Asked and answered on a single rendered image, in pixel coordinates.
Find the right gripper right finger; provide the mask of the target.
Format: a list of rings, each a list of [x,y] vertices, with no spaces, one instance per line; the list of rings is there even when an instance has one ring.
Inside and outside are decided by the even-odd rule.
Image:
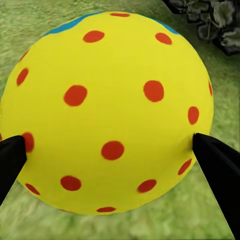
[[[193,152],[235,237],[240,240],[240,152],[196,133]]]

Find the easter egg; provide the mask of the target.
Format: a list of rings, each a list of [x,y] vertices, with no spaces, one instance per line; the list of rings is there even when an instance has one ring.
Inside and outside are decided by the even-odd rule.
[[[0,101],[0,142],[24,138],[17,180],[81,215],[151,203],[192,169],[210,134],[213,89],[196,49],[132,12],[80,16],[19,60]]]

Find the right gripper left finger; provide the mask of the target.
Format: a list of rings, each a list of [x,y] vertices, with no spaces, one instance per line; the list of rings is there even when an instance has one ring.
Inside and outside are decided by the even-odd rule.
[[[0,206],[26,160],[24,138],[21,135],[0,142]]]

